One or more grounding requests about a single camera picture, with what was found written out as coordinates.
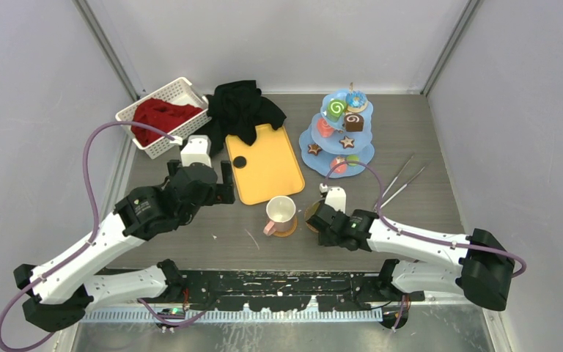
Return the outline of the woven coaster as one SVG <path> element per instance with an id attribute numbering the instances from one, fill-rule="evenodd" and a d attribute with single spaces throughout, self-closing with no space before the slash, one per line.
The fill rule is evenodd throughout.
<path id="1" fill-rule="evenodd" d="M 305 221 L 308 221 L 318 210 L 318 208 L 324 203 L 323 199 L 320 199 L 316 202 L 314 202 L 312 205 L 310 205 L 305 211 L 304 211 L 304 219 Z"/>
<path id="2" fill-rule="evenodd" d="M 286 238 L 295 232 L 297 226 L 298 226 L 298 219 L 296 216 L 293 216 L 289 221 L 283 223 L 275 222 L 273 224 L 272 235 L 279 238 Z"/>

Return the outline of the pink mug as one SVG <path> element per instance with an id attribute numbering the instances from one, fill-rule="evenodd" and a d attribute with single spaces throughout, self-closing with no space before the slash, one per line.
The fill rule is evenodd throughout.
<path id="1" fill-rule="evenodd" d="M 296 216 L 297 208 L 294 201 L 288 196 L 277 196 L 268 201 L 265 212 L 268 222 L 263 228 L 263 233 L 272 236 L 273 224 L 289 221 L 293 216 Z"/>

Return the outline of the red round cake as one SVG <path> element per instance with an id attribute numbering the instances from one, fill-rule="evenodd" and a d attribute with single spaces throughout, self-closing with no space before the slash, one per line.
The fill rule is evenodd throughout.
<path id="1" fill-rule="evenodd" d="M 330 163 L 330 168 L 333 174 L 342 175 L 347 171 L 346 157 L 343 155 L 336 156 Z"/>

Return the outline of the green round macaron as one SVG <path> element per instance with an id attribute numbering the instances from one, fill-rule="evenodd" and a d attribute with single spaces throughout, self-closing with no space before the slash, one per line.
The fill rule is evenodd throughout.
<path id="1" fill-rule="evenodd" d="M 345 160 L 348 166 L 358 166 L 360 158 L 358 155 L 347 155 Z"/>

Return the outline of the yellow tray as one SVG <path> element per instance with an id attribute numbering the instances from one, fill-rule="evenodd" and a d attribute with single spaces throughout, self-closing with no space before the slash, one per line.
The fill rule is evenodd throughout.
<path id="1" fill-rule="evenodd" d="M 258 125 L 256 132 L 257 139 L 251 146 L 237 136 L 225 138 L 230 162 L 238 156 L 247 160 L 242 169 L 232 165 L 240 201 L 256 205 L 303 191 L 305 180 L 285 128 L 275 130 L 264 124 Z"/>

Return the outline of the brown star cookie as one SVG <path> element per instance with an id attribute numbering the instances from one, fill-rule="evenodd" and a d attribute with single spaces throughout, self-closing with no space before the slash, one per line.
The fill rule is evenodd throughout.
<path id="1" fill-rule="evenodd" d="M 318 144 L 309 144 L 307 153 L 310 155 L 318 156 L 319 153 L 322 151 L 322 147 Z"/>
<path id="2" fill-rule="evenodd" d="M 342 139 L 339 140 L 343 149 L 354 148 L 355 147 L 355 139 L 352 139 L 348 136 L 344 136 Z"/>

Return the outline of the blue three-tier cake stand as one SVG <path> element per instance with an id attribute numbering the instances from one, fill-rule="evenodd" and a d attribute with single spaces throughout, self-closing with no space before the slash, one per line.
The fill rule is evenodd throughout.
<path id="1" fill-rule="evenodd" d="M 349 111 L 346 111 L 337 122 L 332 122 L 326 118 L 325 110 L 328 102 L 331 99 L 345 100 L 347 93 L 353 90 L 356 90 L 354 89 L 353 84 L 349 84 L 348 88 L 338 89 L 337 91 L 326 95 L 322 100 L 319 112 L 313 116 L 309 127 L 304 132 L 302 132 L 299 137 L 301 158 L 303 162 L 310 169 L 313 169 L 323 176 L 329 175 L 331 178 L 341 178 L 359 175 L 364 171 L 364 167 L 362 165 L 368 164 L 375 156 L 375 147 L 372 143 L 372 113 L 374 109 L 372 103 L 368 98 L 367 99 L 369 102 L 367 107 L 365 108 L 365 110 L 358 113 L 361 114 L 365 120 L 364 129 L 362 132 L 349 133 L 344 129 L 344 116 L 351 113 Z M 326 118 L 328 124 L 335 129 L 335 133 L 328 138 L 321 137 L 317 132 L 316 124 L 321 117 Z M 339 140 L 344 136 L 355 139 L 354 148 L 342 148 Z M 318 144 L 323 149 L 318 156 L 310 155 L 307 153 L 308 145 L 314 143 Z M 346 157 L 347 155 L 358 155 L 360 158 L 358 166 L 347 165 L 346 173 L 342 175 L 333 174 L 330 168 L 330 163 L 338 155 L 343 155 L 344 157 Z"/>

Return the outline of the pink swirl roll cake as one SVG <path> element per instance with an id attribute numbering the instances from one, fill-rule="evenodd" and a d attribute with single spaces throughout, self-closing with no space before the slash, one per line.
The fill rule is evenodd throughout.
<path id="1" fill-rule="evenodd" d="M 335 133 L 335 129 L 332 128 L 326 118 L 320 118 L 316 124 L 317 132 L 323 138 L 328 138 Z"/>

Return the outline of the chocolate swirl roll cake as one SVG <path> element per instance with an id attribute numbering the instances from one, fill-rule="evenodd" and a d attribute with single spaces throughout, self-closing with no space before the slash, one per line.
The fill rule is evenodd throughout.
<path id="1" fill-rule="evenodd" d="M 362 132 L 365 120 L 361 114 L 349 113 L 344 116 L 343 127 L 349 133 Z"/>

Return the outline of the green roll cake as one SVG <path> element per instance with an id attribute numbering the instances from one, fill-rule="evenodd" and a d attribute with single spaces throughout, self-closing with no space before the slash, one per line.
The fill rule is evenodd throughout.
<path id="1" fill-rule="evenodd" d="M 345 100 L 331 99 L 325 110 L 326 118 L 332 122 L 337 122 L 339 118 L 347 111 Z"/>

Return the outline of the blue donut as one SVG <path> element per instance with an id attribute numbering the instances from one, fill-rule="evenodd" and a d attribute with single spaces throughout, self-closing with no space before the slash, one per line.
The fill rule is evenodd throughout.
<path id="1" fill-rule="evenodd" d="M 367 95 L 362 91 L 353 90 L 347 93 L 345 97 L 345 102 L 347 105 L 347 111 L 351 113 L 359 113 L 368 105 Z"/>

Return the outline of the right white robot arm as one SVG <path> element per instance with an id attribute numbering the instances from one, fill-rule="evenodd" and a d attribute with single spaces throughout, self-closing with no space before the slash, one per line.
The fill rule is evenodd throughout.
<path id="1" fill-rule="evenodd" d="M 435 291 L 464 296 L 479 307 L 504 311 L 515 257 L 487 230 L 471 235 L 424 230 L 357 209 L 351 215 L 319 201 L 305 212 L 321 246 L 395 254 L 384 263 L 378 292 L 387 301 Z"/>

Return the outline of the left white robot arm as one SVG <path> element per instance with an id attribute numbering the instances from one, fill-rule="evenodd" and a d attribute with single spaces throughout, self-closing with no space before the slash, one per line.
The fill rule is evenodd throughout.
<path id="1" fill-rule="evenodd" d="M 102 275 L 100 270 L 120 255 L 191 223 L 200 208 L 235 201 L 232 164 L 214 168 L 180 161 L 167 164 L 169 174 L 156 186 L 133 189 L 97 229 L 61 255 L 42 265 L 22 264 L 14 271 L 16 285 L 34 282 L 22 309 L 27 322 L 57 332 L 79 322 L 95 309 L 138 298 L 174 303 L 186 283 L 172 260 L 139 271 Z"/>

